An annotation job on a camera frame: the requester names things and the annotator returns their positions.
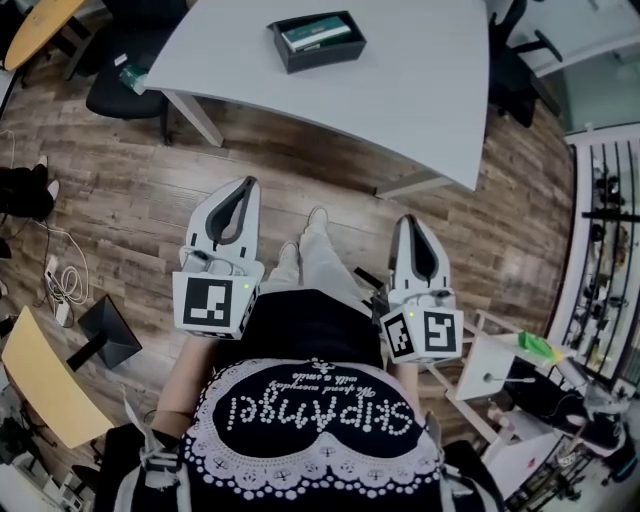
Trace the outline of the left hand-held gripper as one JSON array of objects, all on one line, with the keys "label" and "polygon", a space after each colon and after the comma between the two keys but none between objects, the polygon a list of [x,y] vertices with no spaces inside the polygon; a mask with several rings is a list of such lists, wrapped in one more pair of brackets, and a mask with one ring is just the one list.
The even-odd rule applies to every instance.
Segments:
[{"label": "left hand-held gripper", "polygon": [[259,295],[264,265],[256,261],[261,189],[249,176],[216,189],[191,214],[187,244],[232,244],[236,257],[184,246],[172,275],[174,325],[193,335],[239,340]]}]

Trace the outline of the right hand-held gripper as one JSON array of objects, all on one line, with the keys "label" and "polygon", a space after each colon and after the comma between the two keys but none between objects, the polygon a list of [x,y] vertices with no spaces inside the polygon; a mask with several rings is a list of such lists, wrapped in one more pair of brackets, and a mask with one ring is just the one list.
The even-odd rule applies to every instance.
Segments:
[{"label": "right hand-held gripper", "polygon": [[[435,234],[416,216],[395,224],[388,269],[390,311],[380,318],[394,364],[459,357],[463,311],[451,289],[449,258]],[[429,290],[408,290],[414,276]]]}]

